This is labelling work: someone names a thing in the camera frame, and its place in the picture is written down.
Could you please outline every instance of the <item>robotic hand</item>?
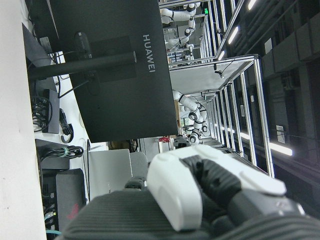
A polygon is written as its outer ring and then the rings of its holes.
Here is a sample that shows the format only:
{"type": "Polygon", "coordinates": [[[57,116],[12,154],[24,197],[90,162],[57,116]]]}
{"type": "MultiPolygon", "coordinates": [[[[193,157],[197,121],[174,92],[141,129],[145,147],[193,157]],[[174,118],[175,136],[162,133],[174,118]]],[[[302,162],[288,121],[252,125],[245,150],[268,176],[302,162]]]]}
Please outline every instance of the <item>robotic hand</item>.
{"type": "Polygon", "coordinates": [[[172,49],[178,44],[185,44],[189,41],[189,37],[196,29],[196,22],[194,15],[196,14],[197,8],[200,6],[199,2],[184,5],[185,11],[172,11],[167,8],[161,9],[161,22],[163,24],[169,24],[173,21],[188,21],[188,28],[184,31],[184,36],[179,38],[170,39],[166,44],[167,49],[172,49]]]}
{"type": "Polygon", "coordinates": [[[184,58],[187,61],[194,60],[195,59],[194,58],[194,47],[195,47],[195,45],[186,43],[185,46],[186,46],[187,49],[189,49],[190,55],[186,55],[184,58]]]}
{"type": "Polygon", "coordinates": [[[190,143],[191,145],[198,145],[199,137],[208,130],[206,122],[207,110],[202,104],[192,101],[179,91],[173,90],[172,93],[174,100],[178,100],[179,103],[190,109],[189,118],[194,121],[194,129],[190,135],[190,143]]]}
{"type": "Polygon", "coordinates": [[[316,222],[315,228],[320,226],[319,221],[305,216],[299,203],[285,197],[287,189],[282,181],[207,145],[156,155],[147,183],[176,231],[200,228],[202,193],[226,211],[226,217],[212,223],[217,231],[222,225],[230,226],[223,230],[222,234],[229,235],[222,239],[304,239],[292,234],[299,236],[303,230],[308,236],[315,234],[308,232],[311,225],[316,222]],[[297,226],[301,228],[293,233],[297,226]],[[268,232],[274,235],[266,237],[268,232]]]}

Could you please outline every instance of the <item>cable bundle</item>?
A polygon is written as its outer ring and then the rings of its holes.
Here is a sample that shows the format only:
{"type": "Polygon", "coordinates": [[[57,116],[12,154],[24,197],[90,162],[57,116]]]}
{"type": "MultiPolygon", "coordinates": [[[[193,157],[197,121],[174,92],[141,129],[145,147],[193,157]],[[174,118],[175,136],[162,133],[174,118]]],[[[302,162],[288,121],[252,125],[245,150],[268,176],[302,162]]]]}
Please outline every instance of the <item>cable bundle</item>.
{"type": "Polygon", "coordinates": [[[67,146],[63,148],[49,148],[48,151],[41,158],[41,162],[47,158],[80,158],[84,154],[84,149],[80,146],[67,146]]]}
{"type": "Polygon", "coordinates": [[[34,132],[41,132],[49,126],[49,123],[52,119],[53,106],[49,99],[43,96],[32,96],[31,97],[31,111],[32,111],[32,120],[33,125],[38,126],[40,129],[35,130],[34,132]]]}

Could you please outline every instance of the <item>gray fabric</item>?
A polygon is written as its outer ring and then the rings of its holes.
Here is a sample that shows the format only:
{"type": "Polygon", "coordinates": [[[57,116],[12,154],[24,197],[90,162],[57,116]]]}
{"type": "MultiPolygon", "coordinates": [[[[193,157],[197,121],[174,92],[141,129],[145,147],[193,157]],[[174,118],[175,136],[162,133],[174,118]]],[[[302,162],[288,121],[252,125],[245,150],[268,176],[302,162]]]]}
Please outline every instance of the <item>gray fabric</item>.
{"type": "Polygon", "coordinates": [[[61,240],[208,240],[204,225],[176,232],[149,191],[118,191],[96,197],[63,231],[61,240]]]}

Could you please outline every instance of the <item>electronic device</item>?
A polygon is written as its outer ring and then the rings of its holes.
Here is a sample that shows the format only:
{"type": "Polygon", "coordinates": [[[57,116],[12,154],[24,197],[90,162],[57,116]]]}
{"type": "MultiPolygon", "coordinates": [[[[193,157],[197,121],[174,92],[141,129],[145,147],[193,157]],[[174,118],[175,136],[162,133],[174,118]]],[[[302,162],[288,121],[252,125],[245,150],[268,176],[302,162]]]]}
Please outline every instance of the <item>electronic device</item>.
{"type": "Polygon", "coordinates": [[[45,118],[45,123],[48,124],[48,127],[42,130],[43,133],[58,134],[59,133],[59,116],[60,116],[60,99],[58,98],[57,91],[50,89],[43,90],[43,96],[50,100],[52,105],[52,110],[47,106],[48,114],[45,118]]]}
{"type": "Polygon", "coordinates": [[[44,174],[42,194],[46,211],[55,213],[46,228],[63,231],[86,205],[84,173],[78,168],[44,174]]]}
{"type": "MultiPolygon", "coordinates": [[[[45,141],[35,140],[36,154],[39,159],[46,156],[48,149],[62,149],[67,145],[45,141]]],[[[42,169],[50,170],[68,170],[70,168],[70,159],[67,157],[50,157],[41,162],[42,169]]]]}
{"type": "Polygon", "coordinates": [[[67,63],[135,52],[136,63],[70,74],[91,142],[178,132],[157,0],[50,2],[67,63]]]}
{"type": "Polygon", "coordinates": [[[90,200],[123,190],[132,176],[128,149],[89,151],[90,200]]]}

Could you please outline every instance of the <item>blue cable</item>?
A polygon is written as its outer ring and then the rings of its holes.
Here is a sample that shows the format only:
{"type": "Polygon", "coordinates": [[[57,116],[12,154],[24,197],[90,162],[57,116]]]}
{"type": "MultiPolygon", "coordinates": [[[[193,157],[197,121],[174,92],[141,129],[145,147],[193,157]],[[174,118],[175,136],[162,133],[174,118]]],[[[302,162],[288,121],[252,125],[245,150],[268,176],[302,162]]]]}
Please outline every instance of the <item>blue cable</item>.
{"type": "Polygon", "coordinates": [[[46,234],[56,234],[56,235],[60,235],[61,232],[57,231],[57,230],[45,230],[46,234]]]}

